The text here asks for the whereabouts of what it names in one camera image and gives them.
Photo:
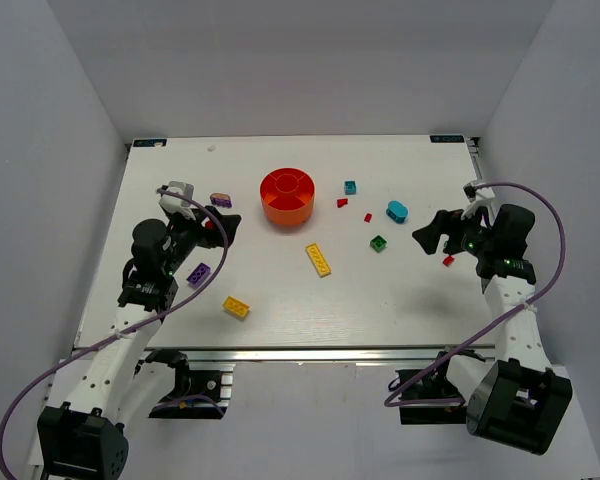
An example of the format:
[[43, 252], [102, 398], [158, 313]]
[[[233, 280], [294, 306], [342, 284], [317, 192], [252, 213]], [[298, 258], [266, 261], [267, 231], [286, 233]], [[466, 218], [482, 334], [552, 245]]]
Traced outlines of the purple butterfly lego brick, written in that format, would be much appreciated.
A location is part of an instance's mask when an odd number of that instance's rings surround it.
[[227, 194], [214, 192], [210, 195], [211, 204], [218, 207], [223, 208], [231, 208], [232, 200], [231, 197]]

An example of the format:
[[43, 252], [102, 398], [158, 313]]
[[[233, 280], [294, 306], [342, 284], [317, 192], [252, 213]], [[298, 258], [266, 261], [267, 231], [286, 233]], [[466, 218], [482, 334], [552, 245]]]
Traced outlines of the purple 2x2 lego brick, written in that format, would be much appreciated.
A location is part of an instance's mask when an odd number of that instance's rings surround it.
[[211, 267], [205, 263], [199, 263], [188, 275], [187, 283], [191, 288], [197, 289], [211, 274]]

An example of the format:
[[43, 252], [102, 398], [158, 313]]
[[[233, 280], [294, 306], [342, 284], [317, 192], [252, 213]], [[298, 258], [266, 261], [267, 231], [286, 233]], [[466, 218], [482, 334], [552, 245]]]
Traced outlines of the green square lego brick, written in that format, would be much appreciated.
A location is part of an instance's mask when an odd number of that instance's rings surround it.
[[370, 241], [370, 247], [377, 253], [383, 251], [387, 246], [387, 241], [380, 235], [375, 236]]

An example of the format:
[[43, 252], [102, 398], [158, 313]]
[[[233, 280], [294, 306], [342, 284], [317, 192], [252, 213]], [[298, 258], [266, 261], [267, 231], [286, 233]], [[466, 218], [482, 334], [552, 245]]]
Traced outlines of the yellow 2x3 lego brick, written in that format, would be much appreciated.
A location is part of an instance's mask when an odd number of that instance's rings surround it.
[[250, 306], [232, 296], [228, 296], [222, 304], [223, 309], [230, 315], [244, 320], [250, 311]]

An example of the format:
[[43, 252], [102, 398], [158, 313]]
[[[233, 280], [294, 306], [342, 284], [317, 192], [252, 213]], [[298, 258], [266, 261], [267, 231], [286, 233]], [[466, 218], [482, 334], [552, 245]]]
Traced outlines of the long yellow lego plate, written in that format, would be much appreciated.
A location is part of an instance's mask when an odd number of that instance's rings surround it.
[[332, 273], [326, 258], [316, 243], [307, 245], [305, 251], [320, 278], [324, 278]]

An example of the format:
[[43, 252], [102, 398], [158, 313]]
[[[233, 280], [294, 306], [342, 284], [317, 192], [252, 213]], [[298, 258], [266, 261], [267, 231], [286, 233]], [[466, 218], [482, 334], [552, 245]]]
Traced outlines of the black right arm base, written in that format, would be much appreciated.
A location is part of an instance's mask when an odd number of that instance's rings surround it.
[[389, 405], [398, 405], [402, 425], [465, 425], [472, 394], [485, 378], [494, 361], [475, 349], [463, 349], [444, 363], [450, 347], [439, 351], [428, 371], [399, 395], [404, 383], [419, 375], [418, 368], [396, 371], [388, 385]]

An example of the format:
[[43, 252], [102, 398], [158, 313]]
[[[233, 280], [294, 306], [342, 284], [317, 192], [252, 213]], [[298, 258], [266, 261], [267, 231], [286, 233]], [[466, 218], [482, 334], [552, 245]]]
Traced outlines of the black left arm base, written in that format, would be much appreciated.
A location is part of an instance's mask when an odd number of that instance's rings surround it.
[[193, 369], [185, 353], [174, 349], [152, 351], [138, 361], [134, 378], [138, 378], [145, 366], [158, 364], [169, 368], [169, 383], [172, 389], [152, 409], [152, 419], [213, 419], [220, 420], [227, 407], [223, 401], [222, 376], [220, 370]]

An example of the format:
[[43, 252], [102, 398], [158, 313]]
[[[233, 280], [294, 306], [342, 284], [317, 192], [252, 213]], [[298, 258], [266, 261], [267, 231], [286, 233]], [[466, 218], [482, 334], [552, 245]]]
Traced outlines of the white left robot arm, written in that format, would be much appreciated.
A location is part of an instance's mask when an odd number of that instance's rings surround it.
[[207, 210], [219, 222], [215, 228], [205, 226], [203, 211], [179, 207], [166, 220], [146, 219], [133, 229], [112, 343], [98, 350], [62, 404], [45, 407], [39, 416], [44, 478], [119, 478], [133, 426], [160, 400], [184, 391], [184, 354], [142, 354], [173, 304], [175, 273], [192, 250], [224, 247], [235, 238], [240, 216]]

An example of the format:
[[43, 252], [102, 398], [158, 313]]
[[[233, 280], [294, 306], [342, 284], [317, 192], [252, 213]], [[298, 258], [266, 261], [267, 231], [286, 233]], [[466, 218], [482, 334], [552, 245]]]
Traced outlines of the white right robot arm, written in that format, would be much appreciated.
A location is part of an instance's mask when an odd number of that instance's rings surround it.
[[459, 210], [440, 210], [412, 236], [429, 255], [445, 236], [444, 253], [474, 256], [491, 314], [515, 312], [494, 330], [495, 359], [487, 362], [476, 351], [463, 348], [402, 397], [445, 401], [458, 397], [470, 434], [543, 455], [573, 390], [571, 382], [550, 365], [531, 302], [536, 276], [524, 253], [535, 216], [523, 207], [505, 204], [494, 223], [485, 226], [481, 220], [485, 211], [479, 208], [475, 216], [465, 218]]

